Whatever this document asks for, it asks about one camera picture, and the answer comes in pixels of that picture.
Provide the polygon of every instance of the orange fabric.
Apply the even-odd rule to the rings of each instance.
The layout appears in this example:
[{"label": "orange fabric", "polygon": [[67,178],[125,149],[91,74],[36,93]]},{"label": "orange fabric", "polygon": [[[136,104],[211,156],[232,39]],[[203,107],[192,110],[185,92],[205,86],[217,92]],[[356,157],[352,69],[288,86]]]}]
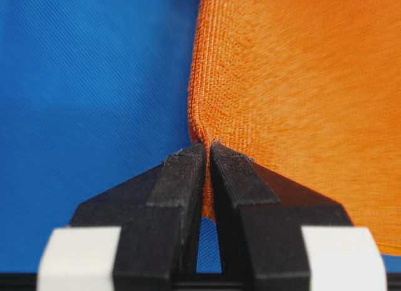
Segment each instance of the orange fabric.
[{"label": "orange fabric", "polygon": [[[193,140],[344,204],[401,254],[401,0],[202,0]],[[207,181],[204,215],[213,217]]]}]

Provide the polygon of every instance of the white block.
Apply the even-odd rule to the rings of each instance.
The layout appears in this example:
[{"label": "white block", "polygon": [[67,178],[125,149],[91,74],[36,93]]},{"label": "white block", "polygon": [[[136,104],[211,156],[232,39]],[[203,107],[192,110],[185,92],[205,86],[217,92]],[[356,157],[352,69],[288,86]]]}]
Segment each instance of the white block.
[{"label": "white block", "polygon": [[39,291],[113,291],[120,227],[58,228],[40,261]]},{"label": "white block", "polygon": [[311,291],[387,291],[382,257],[369,229],[303,226]]}]

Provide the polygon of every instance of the fuzzy fabric texture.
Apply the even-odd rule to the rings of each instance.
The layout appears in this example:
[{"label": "fuzzy fabric texture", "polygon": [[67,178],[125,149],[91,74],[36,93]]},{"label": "fuzzy fabric texture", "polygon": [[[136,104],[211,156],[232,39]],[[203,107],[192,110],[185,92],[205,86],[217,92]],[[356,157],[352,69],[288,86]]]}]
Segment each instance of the fuzzy fabric texture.
[{"label": "fuzzy fabric texture", "polygon": [[[401,0],[201,0],[189,123],[401,254]],[[213,217],[208,176],[204,215]]]}]

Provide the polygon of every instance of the blue woven fabric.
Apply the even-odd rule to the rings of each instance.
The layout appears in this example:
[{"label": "blue woven fabric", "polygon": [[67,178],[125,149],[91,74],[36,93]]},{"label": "blue woven fabric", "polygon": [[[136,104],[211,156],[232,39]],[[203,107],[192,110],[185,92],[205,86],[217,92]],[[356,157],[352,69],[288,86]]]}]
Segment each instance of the blue woven fabric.
[{"label": "blue woven fabric", "polygon": [[216,224],[207,218],[200,223],[197,272],[220,273],[220,252]]},{"label": "blue woven fabric", "polygon": [[0,272],[77,204],[190,145],[199,0],[0,0]]}]

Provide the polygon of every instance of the blue fabric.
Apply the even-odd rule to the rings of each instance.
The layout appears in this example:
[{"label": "blue fabric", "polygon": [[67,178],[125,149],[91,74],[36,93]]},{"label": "blue fabric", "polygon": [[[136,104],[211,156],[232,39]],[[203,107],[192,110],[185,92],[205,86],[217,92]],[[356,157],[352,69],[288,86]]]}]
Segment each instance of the blue fabric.
[{"label": "blue fabric", "polygon": [[198,273],[221,273],[219,241],[216,224],[207,218],[200,223]]},{"label": "blue fabric", "polygon": [[77,204],[190,145],[199,0],[0,0],[0,272]]},{"label": "blue fabric", "polygon": [[401,273],[401,257],[395,255],[383,255],[383,260],[388,273]]}]

